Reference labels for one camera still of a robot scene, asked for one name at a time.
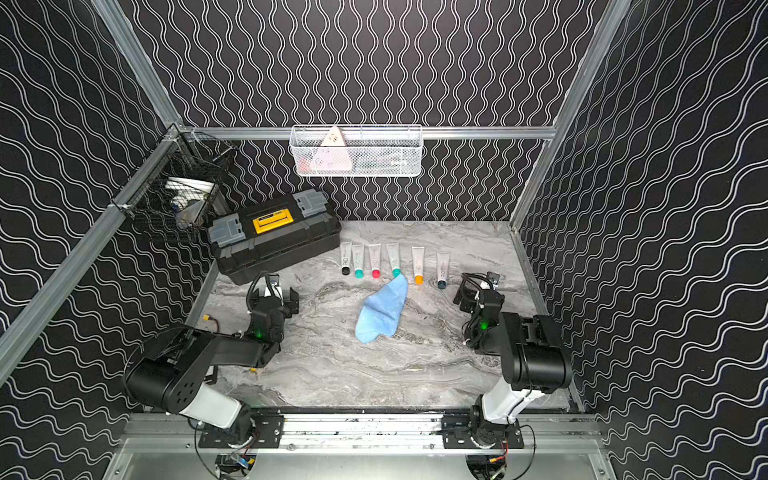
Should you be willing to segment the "white tube dark blue cap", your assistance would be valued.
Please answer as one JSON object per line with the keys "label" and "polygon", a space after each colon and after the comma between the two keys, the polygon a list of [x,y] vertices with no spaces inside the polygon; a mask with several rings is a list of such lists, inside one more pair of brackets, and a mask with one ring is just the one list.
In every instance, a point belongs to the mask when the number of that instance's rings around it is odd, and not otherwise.
{"label": "white tube dark blue cap", "polygon": [[437,286],[440,290],[447,288],[450,270],[450,254],[448,252],[437,253]]}

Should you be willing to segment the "white tube orange cap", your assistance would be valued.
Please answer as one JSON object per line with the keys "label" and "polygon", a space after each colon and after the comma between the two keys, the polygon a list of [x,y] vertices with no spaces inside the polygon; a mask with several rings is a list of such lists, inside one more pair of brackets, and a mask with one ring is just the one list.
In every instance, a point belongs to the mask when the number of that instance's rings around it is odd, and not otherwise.
{"label": "white tube orange cap", "polygon": [[413,246],[411,254],[414,282],[417,285],[421,285],[424,283],[425,248],[423,246]]}

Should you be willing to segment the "white tube teal cap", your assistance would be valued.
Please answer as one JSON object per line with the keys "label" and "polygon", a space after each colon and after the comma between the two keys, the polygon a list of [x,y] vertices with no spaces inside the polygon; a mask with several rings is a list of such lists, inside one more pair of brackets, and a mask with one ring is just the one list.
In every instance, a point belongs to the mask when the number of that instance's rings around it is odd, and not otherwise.
{"label": "white tube teal cap", "polygon": [[401,256],[398,243],[388,243],[386,245],[389,264],[394,278],[401,274]]}

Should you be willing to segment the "blue microfiber cloth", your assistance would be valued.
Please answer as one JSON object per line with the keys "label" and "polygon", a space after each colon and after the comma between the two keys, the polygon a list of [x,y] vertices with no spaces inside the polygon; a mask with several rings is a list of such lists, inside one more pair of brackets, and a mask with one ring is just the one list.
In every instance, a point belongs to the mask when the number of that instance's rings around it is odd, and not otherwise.
{"label": "blue microfiber cloth", "polygon": [[400,274],[373,295],[361,307],[355,328],[356,338],[363,344],[379,336],[392,337],[399,326],[407,300],[408,281]]}

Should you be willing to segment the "white tube black cap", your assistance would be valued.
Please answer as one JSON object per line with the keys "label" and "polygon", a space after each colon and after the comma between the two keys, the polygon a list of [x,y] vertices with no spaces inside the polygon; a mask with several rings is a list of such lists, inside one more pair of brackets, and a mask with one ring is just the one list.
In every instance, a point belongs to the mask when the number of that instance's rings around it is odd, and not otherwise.
{"label": "white tube black cap", "polygon": [[351,273],[352,262],[352,243],[342,242],[340,244],[340,264],[341,272],[344,276],[348,276]]}

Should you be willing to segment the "white tube green cap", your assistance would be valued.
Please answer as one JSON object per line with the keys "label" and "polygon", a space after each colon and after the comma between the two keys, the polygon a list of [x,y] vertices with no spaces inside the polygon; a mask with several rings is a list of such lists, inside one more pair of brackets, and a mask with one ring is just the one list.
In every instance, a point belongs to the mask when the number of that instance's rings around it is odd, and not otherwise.
{"label": "white tube green cap", "polygon": [[362,244],[353,244],[351,252],[354,275],[356,278],[362,279],[364,277],[365,246]]}

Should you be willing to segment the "white tube pink cap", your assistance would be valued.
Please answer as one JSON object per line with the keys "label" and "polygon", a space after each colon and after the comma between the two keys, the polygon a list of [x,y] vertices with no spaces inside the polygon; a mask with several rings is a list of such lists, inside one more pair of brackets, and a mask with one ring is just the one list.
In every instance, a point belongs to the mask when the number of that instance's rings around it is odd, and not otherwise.
{"label": "white tube pink cap", "polygon": [[371,275],[373,278],[378,279],[381,277],[381,245],[369,244],[367,248],[371,267]]}

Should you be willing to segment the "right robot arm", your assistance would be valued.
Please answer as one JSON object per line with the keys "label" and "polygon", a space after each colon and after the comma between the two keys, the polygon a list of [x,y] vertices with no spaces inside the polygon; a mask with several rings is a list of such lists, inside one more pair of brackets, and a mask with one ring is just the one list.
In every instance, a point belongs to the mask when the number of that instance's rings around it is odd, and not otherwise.
{"label": "right robot arm", "polygon": [[463,273],[454,297],[469,315],[464,345],[500,360],[501,377],[473,408],[477,429],[513,424],[531,402],[568,387],[573,376],[555,321],[505,311],[499,280],[494,272]]}

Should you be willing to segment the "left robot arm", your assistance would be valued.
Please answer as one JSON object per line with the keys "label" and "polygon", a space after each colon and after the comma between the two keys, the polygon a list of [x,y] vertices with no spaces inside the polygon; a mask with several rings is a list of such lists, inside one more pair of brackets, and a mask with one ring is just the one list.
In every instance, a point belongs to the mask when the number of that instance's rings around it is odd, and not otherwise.
{"label": "left robot arm", "polygon": [[129,358],[123,375],[128,396],[146,406],[248,436],[251,409],[211,387],[211,370],[222,366],[265,367],[280,353],[288,319],[299,313],[300,295],[284,290],[280,276],[262,271],[245,304],[250,323],[241,334],[189,326],[169,328],[145,341]]}

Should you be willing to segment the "black battery pack card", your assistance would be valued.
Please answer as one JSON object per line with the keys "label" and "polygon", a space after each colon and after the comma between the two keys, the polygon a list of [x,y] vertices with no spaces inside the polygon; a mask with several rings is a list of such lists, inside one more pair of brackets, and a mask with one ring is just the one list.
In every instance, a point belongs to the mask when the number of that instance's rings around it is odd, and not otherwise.
{"label": "black battery pack card", "polygon": [[204,314],[202,319],[205,322],[208,322],[209,324],[211,324],[213,326],[215,333],[219,333],[220,332],[220,324],[219,324],[219,321],[216,318],[214,318],[214,317],[212,317],[212,316],[210,316],[208,314]]}

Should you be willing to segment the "black toolbox yellow latch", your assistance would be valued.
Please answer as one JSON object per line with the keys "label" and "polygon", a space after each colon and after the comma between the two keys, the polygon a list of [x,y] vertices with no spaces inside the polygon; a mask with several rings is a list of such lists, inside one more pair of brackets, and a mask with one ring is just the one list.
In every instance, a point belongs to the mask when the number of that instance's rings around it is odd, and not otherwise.
{"label": "black toolbox yellow latch", "polygon": [[217,218],[208,238],[219,272],[245,285],[337,248],[341,230],[326,196],[308,189]]}

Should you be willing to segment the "pink triangle item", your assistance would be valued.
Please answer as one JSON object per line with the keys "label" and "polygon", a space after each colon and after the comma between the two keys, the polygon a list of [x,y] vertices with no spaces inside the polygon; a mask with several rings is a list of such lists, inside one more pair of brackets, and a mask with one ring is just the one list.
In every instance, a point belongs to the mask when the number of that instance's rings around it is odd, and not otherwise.
{"label": "pink triangle item", "polygon": [[312,173],[350,172],[353,162],[339,126],[329,128],[309,162]]}

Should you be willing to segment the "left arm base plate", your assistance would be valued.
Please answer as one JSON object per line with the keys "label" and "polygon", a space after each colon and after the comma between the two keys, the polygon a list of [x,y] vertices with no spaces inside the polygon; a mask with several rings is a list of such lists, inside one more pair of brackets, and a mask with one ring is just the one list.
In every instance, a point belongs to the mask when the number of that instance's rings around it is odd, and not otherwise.
{"label": "left arm base plate", "polygon": [[196,441],[202,449],[276,449],[283,435],[282,415],[252,414],[236,419],[227,429],[204,426]]}

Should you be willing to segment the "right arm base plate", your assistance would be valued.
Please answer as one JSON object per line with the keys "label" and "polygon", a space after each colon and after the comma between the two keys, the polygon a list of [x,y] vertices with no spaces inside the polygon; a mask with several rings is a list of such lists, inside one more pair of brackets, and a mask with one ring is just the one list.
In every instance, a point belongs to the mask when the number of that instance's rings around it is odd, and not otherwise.
{"label": "right arm base plate", "polygon": [[525,446],[518,422],[494,424],[474,413],[446,414],[438,433],[446,449],[518,450]]}

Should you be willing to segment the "clear wall basket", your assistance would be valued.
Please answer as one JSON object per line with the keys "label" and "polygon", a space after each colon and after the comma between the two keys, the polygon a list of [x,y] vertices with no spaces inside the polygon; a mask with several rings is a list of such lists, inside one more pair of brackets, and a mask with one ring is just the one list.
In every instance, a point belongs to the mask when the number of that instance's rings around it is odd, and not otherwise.
{"label": "clear wall basket", "polygon": [[312,173],[309,162],[333,125],[295,125],[289,150],[296,173],[304,177],[416,177],[424,150],[420,125],[334,124],[340,127],[353,168],[344,173]]}

